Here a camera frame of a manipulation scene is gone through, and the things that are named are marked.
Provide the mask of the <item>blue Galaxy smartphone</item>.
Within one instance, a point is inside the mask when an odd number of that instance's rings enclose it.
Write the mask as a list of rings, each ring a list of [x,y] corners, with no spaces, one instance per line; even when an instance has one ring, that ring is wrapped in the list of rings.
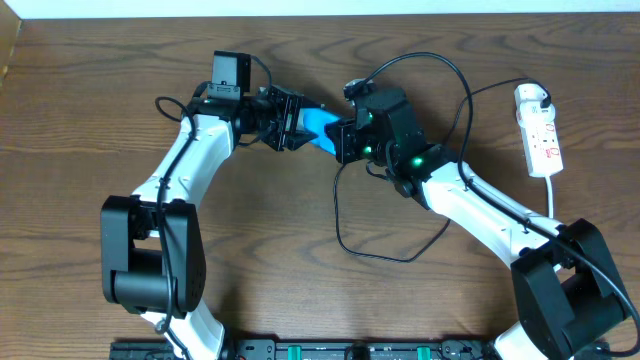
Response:
[[[310,143],[333,156],[336,155],[335,145],[326,135],[325,126],[332,125],[340,119],[340,116],[322,108],[302,109],[302,129],[316,135]]]

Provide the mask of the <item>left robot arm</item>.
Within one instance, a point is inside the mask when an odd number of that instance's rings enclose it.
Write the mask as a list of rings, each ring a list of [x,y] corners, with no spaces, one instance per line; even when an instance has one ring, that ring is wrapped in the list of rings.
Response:
[[[187,103],[173,99],[179,134],[153,174],[129,196],[109,196],[101,215],[106,300],[151,322],[179,359],[231,359],[233,342],[207,308],[198,208],[212,179],[253,134],[276,151],[316,138],[304,122],[320,108],[300,92],[267,84],[251,95],[255,55],[217,51],[212,77]]]

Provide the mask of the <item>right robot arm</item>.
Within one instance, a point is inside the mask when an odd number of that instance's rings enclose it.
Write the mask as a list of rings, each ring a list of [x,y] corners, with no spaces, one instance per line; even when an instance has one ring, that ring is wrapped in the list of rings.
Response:
[[[565,225],[533,212],[445,146],[427,142],[401,89],[369,91],[355,109],[355,117],[324,127],[338,162],[385,167],[403,197],[463,227],[510,269],[518,321],[494,340],[497,358],[572,359],[585,350],[614,356],[597,340],[639,312],[593,224]]]

